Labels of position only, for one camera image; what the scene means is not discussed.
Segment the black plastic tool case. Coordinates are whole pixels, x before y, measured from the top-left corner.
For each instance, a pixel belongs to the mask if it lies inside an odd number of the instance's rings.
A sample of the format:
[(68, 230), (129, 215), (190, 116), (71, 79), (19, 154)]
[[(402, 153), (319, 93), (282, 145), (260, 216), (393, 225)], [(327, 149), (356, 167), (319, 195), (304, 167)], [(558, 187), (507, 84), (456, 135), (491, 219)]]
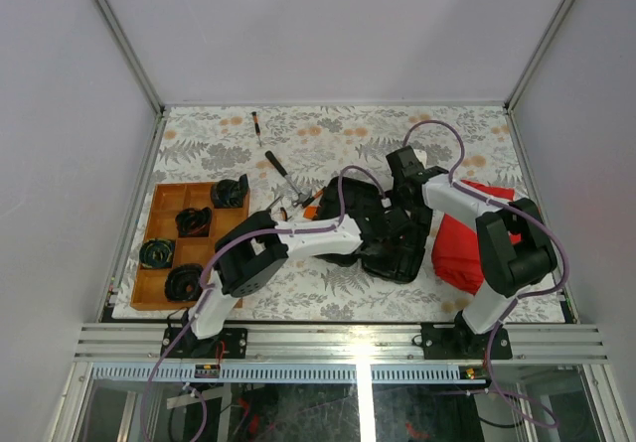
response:
[(433, 211), (426, 207), (411, 211), (394, 205), (386, 208), (375, 185), (345, 177), (342, 181), (333, 178), (323, 189), (315, 220), (340, 214), (339, 190), (344, 193), (346, 215), (362, 230), (363, 244), (348, 255), (326, 253), (319, 258), (341, 267), (359, 262), (374, 277), (397, 284), (412, 282), (425, 256)]

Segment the claw hammer black handle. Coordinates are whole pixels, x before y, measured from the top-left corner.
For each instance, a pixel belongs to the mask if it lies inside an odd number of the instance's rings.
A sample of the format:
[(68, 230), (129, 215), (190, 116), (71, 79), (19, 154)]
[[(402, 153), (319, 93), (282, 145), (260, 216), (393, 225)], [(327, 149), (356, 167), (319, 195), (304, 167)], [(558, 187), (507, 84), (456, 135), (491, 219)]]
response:
[(277, 159), (277, 157), (271, 151), (266, 151), (265, 152), (265, 158), (274, 167), (274, 169), (279, 173), (279, 175), (287, 182), (287, 184), (290, 186), (290, 188), (296, 194), (296, 200), (293, 202), (292, 206), (294, 208), (301, 207), (303, 209), (308, 207), (309, 204), (312, 202), (312, 200), (311, 200), (312, 194), (310, 192), (301, 190), (295, 184), (295, 182), (289, 176), (289, 173), (287, 172), (287, 170), (284, 168), (284, 166), (280, 163), (280, 161)]

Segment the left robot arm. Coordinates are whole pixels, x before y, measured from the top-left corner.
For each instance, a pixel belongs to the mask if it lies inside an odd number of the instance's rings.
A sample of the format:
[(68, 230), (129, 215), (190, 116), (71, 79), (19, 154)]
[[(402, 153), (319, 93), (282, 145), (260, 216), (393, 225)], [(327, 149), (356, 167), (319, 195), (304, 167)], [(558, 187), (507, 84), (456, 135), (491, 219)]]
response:
[(300, 222), (257, 212), (218, 242), (201, 274), (202, 294), (189, 310), (183, 345), (196, 357), (210, 355), (237, 300), (266, 286), (289, 259), (351, 255), (378, 278), (409, 283), (425, 251), (416, 244), (417, 228), (401, 209)]

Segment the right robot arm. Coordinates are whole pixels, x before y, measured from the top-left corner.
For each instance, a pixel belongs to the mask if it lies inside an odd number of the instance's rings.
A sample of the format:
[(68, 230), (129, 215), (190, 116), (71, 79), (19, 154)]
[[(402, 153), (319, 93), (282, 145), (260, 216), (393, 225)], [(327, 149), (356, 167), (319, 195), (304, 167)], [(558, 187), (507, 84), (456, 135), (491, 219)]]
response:
[(488, 331), (505, 317), (520, 292), (540, 283), (557, 267), (557, 255), (535, 203), (506, 202), (425, 168), (410, 146), (387, 156), (394, 201), (414, 212), (440, 211), (473, 230), (484, 282), (460, 312), (453, 332), (455, 350), (475, 357), (489, 343)]

